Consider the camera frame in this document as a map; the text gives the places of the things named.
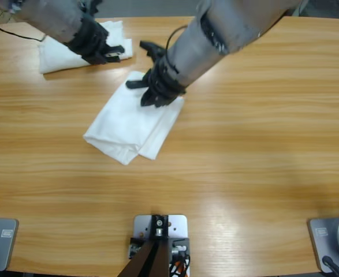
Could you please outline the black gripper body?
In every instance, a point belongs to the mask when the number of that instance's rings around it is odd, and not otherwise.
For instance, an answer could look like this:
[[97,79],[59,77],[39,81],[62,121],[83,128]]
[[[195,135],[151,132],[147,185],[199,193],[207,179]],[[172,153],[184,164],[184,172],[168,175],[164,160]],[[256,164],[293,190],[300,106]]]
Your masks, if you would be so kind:
[[108,32],[92,17],[83,17],[81,27],[65,46],[92,65],[107,63],[105,48]]
[[146,91],[157,95],[155,107],[168,106],[177,97],[186,93],[186,87],[182,86],[169,75],[169,69],[163,59],[157,60],[153,67],[145,74],[143,80],[148,81]]

